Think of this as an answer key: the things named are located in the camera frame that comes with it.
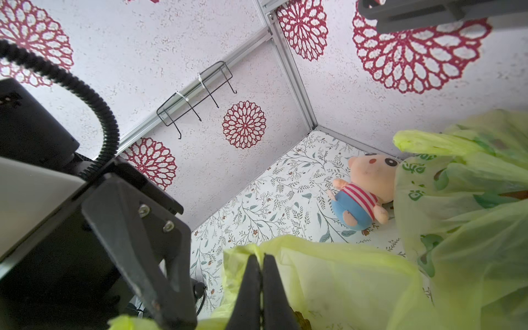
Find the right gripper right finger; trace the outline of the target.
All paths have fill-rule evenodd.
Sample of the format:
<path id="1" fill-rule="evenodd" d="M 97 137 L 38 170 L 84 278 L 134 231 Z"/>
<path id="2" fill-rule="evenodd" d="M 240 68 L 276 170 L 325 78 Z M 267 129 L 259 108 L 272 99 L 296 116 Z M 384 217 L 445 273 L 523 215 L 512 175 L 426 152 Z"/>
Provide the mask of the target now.
<path id="1" fill-rule="evenodd" d="M 262 267 L 262 329 L 299 329 L 290 307 L 275 258 L 266 254 Z"/>

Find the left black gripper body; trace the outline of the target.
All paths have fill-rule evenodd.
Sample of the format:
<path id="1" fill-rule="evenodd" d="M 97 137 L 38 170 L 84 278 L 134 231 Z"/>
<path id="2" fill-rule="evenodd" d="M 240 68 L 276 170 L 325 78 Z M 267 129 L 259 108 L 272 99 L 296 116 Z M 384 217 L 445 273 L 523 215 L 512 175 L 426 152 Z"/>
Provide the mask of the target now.
<path id="1" fill-rule="evenodd" d="M 105 329 L 138 298 L 82 214 L 82 202 L 106 174 L 124 179 L 178 219 L 184 212 L 132 165 L 112 160 L 1 258 L 2 329 Z"/>

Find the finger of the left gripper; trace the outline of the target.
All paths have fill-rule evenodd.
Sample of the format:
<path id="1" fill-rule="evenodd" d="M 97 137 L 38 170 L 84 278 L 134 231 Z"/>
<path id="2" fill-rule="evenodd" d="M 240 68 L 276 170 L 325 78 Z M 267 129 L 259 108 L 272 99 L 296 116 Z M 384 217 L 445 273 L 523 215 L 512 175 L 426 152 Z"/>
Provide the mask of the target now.
<path id="1" fill-rule="evenodd" d="M 195 329 L 190 229 L 124 179 L 106 174 L 82 214 L 161 329 Z"/>

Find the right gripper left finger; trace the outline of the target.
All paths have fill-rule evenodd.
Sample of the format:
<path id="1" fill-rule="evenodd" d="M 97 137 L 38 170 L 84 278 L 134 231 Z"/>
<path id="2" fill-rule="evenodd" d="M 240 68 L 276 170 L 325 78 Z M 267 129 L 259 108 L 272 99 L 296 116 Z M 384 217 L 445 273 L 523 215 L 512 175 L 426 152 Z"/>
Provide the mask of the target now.
<path id="1" fill-rule="evenodd" d="M 247 261 L 235 308 L 225 330 L 261 328 L 261 268 L 255 255 Z"/>

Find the plain green plastic bag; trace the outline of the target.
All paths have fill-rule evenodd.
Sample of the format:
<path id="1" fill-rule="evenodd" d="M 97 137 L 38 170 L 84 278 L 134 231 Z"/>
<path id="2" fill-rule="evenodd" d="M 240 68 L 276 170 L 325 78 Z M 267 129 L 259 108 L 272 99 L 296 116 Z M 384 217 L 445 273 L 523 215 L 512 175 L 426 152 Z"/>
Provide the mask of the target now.
<path id="1" fill-rule="evenodd" d="M 291 235 L 224 252 L 221 305 L 199 329 L 225 329 L 240 298 L 250 257 L 259 268 L 273 256 L 292 313 L 302 329 L 441 329 L 424 294 L 420 271 L 410 261 L 375 247 L 314 243 Z"/>

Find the avocado print green plastic bag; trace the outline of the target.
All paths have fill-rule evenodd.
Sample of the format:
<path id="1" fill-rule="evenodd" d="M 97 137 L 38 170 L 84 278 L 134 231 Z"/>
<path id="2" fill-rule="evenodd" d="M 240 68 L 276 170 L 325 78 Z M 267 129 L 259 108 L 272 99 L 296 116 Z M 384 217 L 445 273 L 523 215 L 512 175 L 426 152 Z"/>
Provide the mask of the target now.
<path id="1" fill-rule="evenodd" d="M 527 113 L 496 109 L 394 145 L 408 259 L 447 329 L 527 328 Z"/>

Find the plush doll toy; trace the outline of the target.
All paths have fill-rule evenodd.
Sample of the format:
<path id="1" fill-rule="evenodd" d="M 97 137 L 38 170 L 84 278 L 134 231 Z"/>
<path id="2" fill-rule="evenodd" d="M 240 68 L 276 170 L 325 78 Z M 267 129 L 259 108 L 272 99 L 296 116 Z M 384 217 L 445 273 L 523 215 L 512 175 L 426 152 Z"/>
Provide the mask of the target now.
<path id="1" fill-rule="evenodd" d="M 387 224 L 385 205 L 394 200 L 395 176 L 400 161 L 385 154 L 368 153 L 348 161 L 350 180 L 335 179 L 328 190 L 337 219 L 360 232 L 374 223 Z"/>

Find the grey wall shelf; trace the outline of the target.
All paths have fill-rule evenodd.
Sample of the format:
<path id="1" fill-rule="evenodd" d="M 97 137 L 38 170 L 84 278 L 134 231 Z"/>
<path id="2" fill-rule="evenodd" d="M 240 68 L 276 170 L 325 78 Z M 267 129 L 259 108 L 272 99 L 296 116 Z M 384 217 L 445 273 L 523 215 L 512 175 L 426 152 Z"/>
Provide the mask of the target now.
<path id="1" fill-rule="evenodd" d="M 377 21 L 379 33 L 392 33 L 526 12 L 527 2 L 408 0 L 381 4 L 363 0 L 357 3 L 357 11 L 365 19 Z"/>

